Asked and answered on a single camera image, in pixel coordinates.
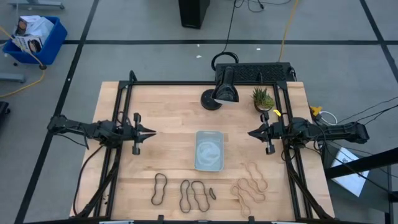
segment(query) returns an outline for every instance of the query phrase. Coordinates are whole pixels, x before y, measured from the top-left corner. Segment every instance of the wooden tabletop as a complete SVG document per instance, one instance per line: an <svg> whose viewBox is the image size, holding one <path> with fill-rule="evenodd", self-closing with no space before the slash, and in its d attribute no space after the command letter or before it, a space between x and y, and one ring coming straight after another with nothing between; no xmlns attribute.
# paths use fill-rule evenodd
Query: wooden tabletop
<svg viewBox="0 0 398 224"><path fill-rule="evenodd" d="M117 82L104 82L99 93L93 121L111 120ZM239 103L223 105L217 111L205 110L200 104L204 90L213 86L133 86L129 117L138 112L142 116L142 125L157 131L141 144L141 155L132 155L132 142L123 144L121 166L113 205L112 219L156 220L164 215L165 220L247 220L241 216L238 198L231 194L231 184L241 177L249 177L243 164L249 161L257 163L269 187L266 201L255 203L247 199L256 220L294 220L292 200L289 190L286 166L280 154L280 140L273 140L276 153L266 155L264 143L250 137L247 132L260 125L260 114L254 109L251 93L253 86L236 86L239 92ZM268 88L272 97L273 89ZM308 111L307 97L303 83L288 83L290 103L293 115L311 120ZM282 107L283 94L280 91ZM270 123L277 121L277 115L270 113ZM224 135L224 169L220 172L203 172L195 170L195 133L199 130L221 131ZM98 147L90 141L84 160ZM83 172L77 200L80 211L98 188L105 150L101 150L87 164ZM310 150L302 149L302 161L309 191L327 213L334 216L328 186L326 184L320 156ZM161 205L151 204L154 194L154 177L156 173L167 176L164 201ZM193 192L188 192L192 204L190 213L180 211L180 184L182 180L201 180L206 191L212 187L216 200L208 197L210 209L201 212ZM304 217L302 194L297 188ZM201 206L203 190L197 191Z"/></svg>

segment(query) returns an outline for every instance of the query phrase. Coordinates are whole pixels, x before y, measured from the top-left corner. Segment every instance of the yellow cable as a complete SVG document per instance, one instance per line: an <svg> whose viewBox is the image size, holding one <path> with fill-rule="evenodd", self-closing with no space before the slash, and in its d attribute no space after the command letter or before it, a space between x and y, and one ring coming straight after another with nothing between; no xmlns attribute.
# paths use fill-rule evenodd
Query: yellow cable
<svg viewBox="0 0 398 224"><path fill-rule="evenodd" d="M12 38L12 36L11 36L6 30L4 30L1 26L0 26L0 30L3 31L9 38L11 38L11 39L14 40L14 38ZM42 63L35 55L33 55L33 54L30 53L30 52L27 52L27 53L28 53L30 56L32 56L42 67L44 66L43 63ZM4 98L4 97L7 97L7 96L11 96L11 95L13 95L13 94L15 94L15 93L17 93L17 92L19 92L19 91L22 91L22 90L24 90L24 89L26 89L26 88L28 88L28 87L31 87L31 86L33 86L33 85L36 85L36 84L38 84L39 82L41 82L41 81L43 80L44 76L45 76L45 72L44 72L44 70L43 70L42 76L41 76L41 77L39 78L39 80L37 80L36 82L33 82L33 83L31 83L31 84L28 84L28 85L26 85L26 86L24 86L24 87L22 87L22 88L20 88L20 89L18 89L18 90L16 90L16 91L12 91L12 92L10 92L10 93L4 94L4 95L0 95L0 98Z"/></svg>
<svg viewBox="0 0 398 224"><path fill-rule="evenodd" d="M286 39L287 31L289 30L290 24L292 23L294 12L296 11L296 7L297 7L298 3L299 3L299 0L296 0L296 2L294 3L294 6L293 6L292 12L290 13L290 18L289 18L289 21L287 22L287 25L285 28L284 38L282 39L282 44L280 45L280 53L279 53L278 62L280 62L280 60L282 59L282 56L284 54L284 46L285 46L285 39Z"/></svg>

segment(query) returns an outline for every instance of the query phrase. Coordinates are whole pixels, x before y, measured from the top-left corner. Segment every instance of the gray floor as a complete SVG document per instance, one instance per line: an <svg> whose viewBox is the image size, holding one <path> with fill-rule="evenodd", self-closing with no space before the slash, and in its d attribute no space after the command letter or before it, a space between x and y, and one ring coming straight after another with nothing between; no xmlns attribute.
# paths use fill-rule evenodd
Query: gray floor
<svg viewBox="0 0 398 224"><path fill-rule="evenodd" d="M11 31L15 10L5 2L0 1L0 26ZM366 2L383 37L398 40L397 1ZM68 30L67 39L78 40L92 3L93 0L69 0L64 2L64 11L21 9L19 14L58 16ZM236 10L231 39L281 39L292 6L293 1L282 6L266 5L264 12L252 13L244 4ZM225 39L231 10L231 0L212 0L202 29L194 30L180 26L177 0L101 0L87 39ZM3 39L5 36L0 34L0 40ZM287 39L376 40L376 36L357 0L302 0ZM2 223L12 223L16 217L76 48L73 44L63 45L42 83L2 99L10 103L12 110L0 130ZM228 46L241 62L275 62L279 48L254 44ZM398 46L388 48L397 60ZM211 44L85 45L62 113L90 122L101 82L126 79L132 69L140 80L213 80L210 61L222 49L223 45ZM310 104L323 106L339 119L398 95L397 80L379 45L286 45L283 61L294 66L298 80L305 84ZM1 57L0 72L25 73L28 83L40 77L36 65L14 67L13 62L11 57ZM220 62L230 60L221 58ZM19 87L18 83L1 82L0 95ZM356 147L372 153L396 147L395 114L396 111L389 111L371 123L371 140ZM83 153L82 147L54 138L26 222L68 217ZM342 220L384 223L381 212L338 195L332 195L332 202L336 216Z"/></svg>

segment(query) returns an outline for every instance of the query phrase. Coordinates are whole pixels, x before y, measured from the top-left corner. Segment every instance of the lamp base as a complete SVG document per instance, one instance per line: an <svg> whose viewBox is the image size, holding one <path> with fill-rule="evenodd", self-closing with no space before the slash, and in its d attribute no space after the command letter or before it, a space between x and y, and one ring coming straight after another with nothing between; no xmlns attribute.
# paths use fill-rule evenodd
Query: lamp base
<svg viewBox="0 0 398 224"><path fill-rule="evenodd" d="M206 90L201 94L200 103L206 110L217 110L222 105L211 98L213 91L214 90Z"/></svg>

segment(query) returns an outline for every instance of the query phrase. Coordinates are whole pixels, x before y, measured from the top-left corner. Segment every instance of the blue plastic bin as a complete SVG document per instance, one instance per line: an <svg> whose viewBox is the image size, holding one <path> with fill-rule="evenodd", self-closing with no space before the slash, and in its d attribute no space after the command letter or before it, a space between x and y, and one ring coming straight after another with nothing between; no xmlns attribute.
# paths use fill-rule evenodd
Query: blue plastic bin
<svg viewBox="0 0 398 224"><path fill-rule="evenodd" d="M46 18L54 23L54 27L51 30L50 35L47 37L42 50L37 54L33 53L33 55L35 55L44 65L51 65L60 51L68 32L61 24L58 17L46 16ZM22 52L18 46L12 43L11 39L7 41L2 51L12 55L20 63L38 64L32 56L26 52Z"/></svg>

